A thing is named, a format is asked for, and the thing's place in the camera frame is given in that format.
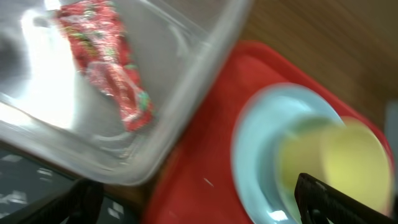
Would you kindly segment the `light green bowl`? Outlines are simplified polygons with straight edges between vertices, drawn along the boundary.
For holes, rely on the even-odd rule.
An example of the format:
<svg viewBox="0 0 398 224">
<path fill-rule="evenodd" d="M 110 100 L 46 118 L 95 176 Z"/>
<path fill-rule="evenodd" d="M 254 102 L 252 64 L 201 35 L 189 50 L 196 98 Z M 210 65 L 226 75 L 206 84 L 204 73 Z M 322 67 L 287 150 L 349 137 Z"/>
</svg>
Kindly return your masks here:
<svg viewBox="0 0 398 224">
<path fill-rule="evenodd" d="M 301 222 L 294 190 L 299 174 L 308 173 L 325 180 L 321 151 L 328 128 L 341 125 L 341 119 L 302 116 L 287 126 L 277 141 L 275 181 L 283 205 L 297 223 Z"/>
</svg>

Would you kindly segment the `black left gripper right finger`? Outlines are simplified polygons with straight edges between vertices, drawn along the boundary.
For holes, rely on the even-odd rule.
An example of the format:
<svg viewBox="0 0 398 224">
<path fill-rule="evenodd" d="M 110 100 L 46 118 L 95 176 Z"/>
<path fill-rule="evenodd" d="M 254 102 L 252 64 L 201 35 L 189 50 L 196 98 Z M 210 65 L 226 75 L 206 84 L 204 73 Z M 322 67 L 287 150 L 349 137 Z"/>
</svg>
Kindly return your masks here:
<svg viewBox="0 0 398 224">
<path fill-rule="evenodd" d="M 294 191 L 302 224 L 393 224 L 394 221 L 307 173 Z"/>
</svg>

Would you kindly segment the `red snack wrapper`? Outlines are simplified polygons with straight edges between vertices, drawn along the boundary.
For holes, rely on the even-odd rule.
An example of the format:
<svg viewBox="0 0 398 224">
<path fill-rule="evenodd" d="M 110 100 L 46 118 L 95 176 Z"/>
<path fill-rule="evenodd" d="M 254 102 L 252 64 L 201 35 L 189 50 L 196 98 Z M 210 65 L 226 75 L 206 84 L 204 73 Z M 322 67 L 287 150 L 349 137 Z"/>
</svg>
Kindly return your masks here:
<svg viewBox="0 0 398 224">
<path fill-rule="evenodd" d="M 55 11 L 83 76 L 117 103 L 127 131 L 153 117 L 153 104 L 141 85 L 125 26 L 113 1 L 89 0 Z"/>
</svg>

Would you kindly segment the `yellow plastic cup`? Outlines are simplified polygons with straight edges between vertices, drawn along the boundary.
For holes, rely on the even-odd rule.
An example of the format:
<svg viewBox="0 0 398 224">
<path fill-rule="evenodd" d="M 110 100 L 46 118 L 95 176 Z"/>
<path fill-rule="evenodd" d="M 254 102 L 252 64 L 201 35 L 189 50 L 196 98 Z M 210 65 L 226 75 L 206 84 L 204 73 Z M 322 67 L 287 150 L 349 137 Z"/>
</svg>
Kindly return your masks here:
<svg viewBox="0 0 398 224">
<path fill-rule="evenodd" d="M 321 160 L 325 180 L 321 181 L 388 215 L 394 184 L 385 148 L 363 123 L 348 117 L 342 122 L 324 135 Z"/>
</svg>

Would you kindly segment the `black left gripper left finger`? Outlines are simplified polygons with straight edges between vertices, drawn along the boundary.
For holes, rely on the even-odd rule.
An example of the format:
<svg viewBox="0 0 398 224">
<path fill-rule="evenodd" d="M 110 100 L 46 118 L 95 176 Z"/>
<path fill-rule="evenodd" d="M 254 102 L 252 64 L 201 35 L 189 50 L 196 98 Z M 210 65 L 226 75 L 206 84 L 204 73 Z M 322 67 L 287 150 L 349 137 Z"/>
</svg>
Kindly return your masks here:
<svg viewBox="0 0 398 224">
<path fill-rule="evenodd" d="M 19 223 L 95 224 L 103 203 L 103 184 L 88 179 L 22 209 Z"/>
</svg>

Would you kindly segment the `light blue plate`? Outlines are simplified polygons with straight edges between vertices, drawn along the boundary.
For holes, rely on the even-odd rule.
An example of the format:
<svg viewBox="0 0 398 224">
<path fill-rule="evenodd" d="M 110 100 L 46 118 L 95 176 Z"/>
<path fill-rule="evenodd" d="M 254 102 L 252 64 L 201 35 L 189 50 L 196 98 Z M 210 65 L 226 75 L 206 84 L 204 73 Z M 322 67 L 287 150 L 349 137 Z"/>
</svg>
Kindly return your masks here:
<svg viewBox="0 0 398 224">
<path fill-rule="evenodd" d="M 240 113 L 233 131 L 231 168 L 240 202 L 253 223 L 296 222 L 297 211 L 290 211 L 279 195 L 275 156 L 281 137 L 311 116 L 341 122 L 319 94 L 291 83 L 261 89 Z"/>
</svg>

